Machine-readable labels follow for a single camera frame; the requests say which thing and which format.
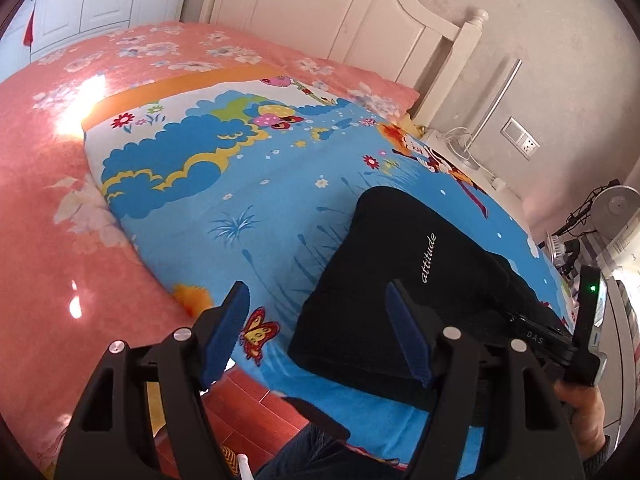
human hand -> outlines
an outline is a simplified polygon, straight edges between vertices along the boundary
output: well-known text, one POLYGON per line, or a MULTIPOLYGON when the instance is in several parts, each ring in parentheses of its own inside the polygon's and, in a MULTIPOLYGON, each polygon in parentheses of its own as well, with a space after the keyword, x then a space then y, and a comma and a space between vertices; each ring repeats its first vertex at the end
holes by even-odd
POLYGON ((575 408, 571 429, 582 460, 596 455, 606 442, 604 402, 602 402, 599 387, 558 380, 554 384, 554 392, 559 400, 575 408))

wall socket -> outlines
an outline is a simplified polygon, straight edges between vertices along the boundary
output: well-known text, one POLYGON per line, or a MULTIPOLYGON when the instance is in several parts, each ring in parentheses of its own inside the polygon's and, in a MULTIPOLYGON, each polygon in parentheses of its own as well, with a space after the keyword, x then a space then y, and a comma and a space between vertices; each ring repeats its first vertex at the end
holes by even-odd
POLYGON ((509 118, 500 133, 527 158, 531 158, 540 147, 537 140, 513 117, 509 118))

sleeve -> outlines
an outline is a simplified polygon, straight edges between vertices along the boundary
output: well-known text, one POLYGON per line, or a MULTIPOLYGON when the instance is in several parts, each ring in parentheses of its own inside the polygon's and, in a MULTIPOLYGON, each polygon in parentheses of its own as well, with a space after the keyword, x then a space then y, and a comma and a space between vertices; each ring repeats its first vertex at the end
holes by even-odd
POLYGON ((593 455, 591 458, 588 458, 582 463, 586 480, 590 480, 591 478, 593 478, 598 472, 598 469, 600 469, 602 465, 607 461, 610 442, 611 439, 609 438, 609 436, 605 436, 605 443, 604 446, 602 446, 602 449, 597 454, 593 455))

white bed headboard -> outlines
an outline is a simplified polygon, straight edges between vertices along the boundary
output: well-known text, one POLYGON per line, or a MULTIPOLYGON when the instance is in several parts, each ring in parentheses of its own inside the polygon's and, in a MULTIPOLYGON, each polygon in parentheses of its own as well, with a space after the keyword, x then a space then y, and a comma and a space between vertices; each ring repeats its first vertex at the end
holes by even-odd
POLYGON ((451 90, 488 19, 462 27, 418 0, 204 0, 201 23, 221 23, 274 43, 417 87, 441 41, 450 51, 414 115, 428 125, 451 90))

white wardrobe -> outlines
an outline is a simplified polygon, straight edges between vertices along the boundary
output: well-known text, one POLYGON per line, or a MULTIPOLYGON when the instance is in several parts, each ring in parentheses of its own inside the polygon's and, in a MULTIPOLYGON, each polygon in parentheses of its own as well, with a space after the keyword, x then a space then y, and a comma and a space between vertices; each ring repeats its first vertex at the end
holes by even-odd
POLYGON ((180 18, 183 0, 25 0, 0 39, 0 81, 29 62, 113 30, 180 18), (23 45, 33 15, 33 43, 23 45))

